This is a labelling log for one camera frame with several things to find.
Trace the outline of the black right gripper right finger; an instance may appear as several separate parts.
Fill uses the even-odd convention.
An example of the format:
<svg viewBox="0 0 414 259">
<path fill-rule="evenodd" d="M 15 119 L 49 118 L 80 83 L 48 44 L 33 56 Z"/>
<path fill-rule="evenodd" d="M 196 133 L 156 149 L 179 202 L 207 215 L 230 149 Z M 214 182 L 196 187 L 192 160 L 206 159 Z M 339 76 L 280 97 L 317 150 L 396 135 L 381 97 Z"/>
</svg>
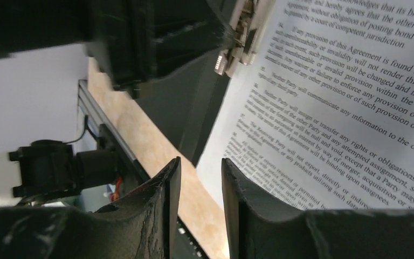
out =
<svg viewBox="0 0 414 259">
<path fill-rule="evenodd" d="M 414 210 L 300 210 L 222 160 L 231 258 L 414 258 Z"/>
</svg>

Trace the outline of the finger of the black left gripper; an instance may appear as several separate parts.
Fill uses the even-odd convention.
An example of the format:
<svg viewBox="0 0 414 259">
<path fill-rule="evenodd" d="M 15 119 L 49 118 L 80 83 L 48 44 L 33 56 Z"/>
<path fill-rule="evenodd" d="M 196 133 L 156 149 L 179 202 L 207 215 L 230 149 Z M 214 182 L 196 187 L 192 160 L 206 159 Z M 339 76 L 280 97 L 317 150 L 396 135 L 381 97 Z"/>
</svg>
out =
<svg viewBox="0 0 414 259">
<path fill-rule="evenodd" d="M 112 90 L 133 99 L 234 45 L 234 30 L 212 1 L 90 1 L 89 12 L 88 55 Z"/>
</svg>

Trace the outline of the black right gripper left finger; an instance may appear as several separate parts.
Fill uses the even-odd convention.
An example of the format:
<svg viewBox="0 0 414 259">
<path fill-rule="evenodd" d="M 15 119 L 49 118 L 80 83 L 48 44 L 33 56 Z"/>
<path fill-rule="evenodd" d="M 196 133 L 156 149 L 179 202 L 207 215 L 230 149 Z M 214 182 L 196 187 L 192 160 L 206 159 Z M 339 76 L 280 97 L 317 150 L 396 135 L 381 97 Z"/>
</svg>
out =
<svg viewBox="0 0 414 259">
<path fill-rule="evenodd" d="M 172 258 L 181 158 L 93 213 L 1 207 L 0 258 Z"/>
</svg>

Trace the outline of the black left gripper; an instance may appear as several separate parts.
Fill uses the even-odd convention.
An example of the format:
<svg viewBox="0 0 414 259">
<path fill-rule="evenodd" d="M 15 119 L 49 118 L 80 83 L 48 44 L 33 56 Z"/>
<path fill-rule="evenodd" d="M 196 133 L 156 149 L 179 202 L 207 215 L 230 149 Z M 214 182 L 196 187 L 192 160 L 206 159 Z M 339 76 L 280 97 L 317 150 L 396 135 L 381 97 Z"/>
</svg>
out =
<svg viewBox="0 0 414 259">
<path fill-rule="evenodd" d="M 124 1 L 0 1 L 0 59 L 74 43 L 121 50 L 129 36 Z"/>
</svg>

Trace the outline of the silver folder binder clip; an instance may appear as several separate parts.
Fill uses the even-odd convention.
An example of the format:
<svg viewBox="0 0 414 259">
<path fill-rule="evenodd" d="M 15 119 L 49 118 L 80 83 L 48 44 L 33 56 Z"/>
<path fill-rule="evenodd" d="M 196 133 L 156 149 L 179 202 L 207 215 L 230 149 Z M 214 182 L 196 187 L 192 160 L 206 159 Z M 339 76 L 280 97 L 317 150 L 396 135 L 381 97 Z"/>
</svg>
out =
<svg viewBox="0 0 414 259">
<path fill-rule="evenodd" d="M 214 71 L 232 77 L 239 64 L 253 64 L 276 1 L 236 1 L 230 25 L 234 44 L 219 52 Z"/>
</svg>

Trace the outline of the white printed paper stack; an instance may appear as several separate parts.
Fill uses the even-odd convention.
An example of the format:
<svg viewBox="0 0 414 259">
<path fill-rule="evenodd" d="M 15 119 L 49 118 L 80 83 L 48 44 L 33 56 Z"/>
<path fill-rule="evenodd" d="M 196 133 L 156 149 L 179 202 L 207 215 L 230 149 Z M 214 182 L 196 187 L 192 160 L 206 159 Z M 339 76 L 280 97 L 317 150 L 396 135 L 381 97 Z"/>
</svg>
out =
<svg viewBox="0 0 414 259">
<path fill-rule="evenodd" d="M 299 209 L 414 209 L 414 1 L 276 1 L 198 176 L 220 164 Z"/>
</svg>

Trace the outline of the teal and black file folder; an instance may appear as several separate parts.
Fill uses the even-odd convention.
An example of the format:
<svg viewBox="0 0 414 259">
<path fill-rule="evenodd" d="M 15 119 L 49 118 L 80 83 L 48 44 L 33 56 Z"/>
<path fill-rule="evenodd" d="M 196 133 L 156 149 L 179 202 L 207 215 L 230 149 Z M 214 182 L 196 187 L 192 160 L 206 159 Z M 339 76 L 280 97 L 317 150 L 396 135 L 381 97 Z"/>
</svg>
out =
<svg viewBox="0 0 414 259">
<path fill-rule="evenodd" d="M 219 111 L 229 79 L 214 72 L 216 54 L 154 84 L 136 102 L 169 142 L 197 165 Z"/>
</svg>

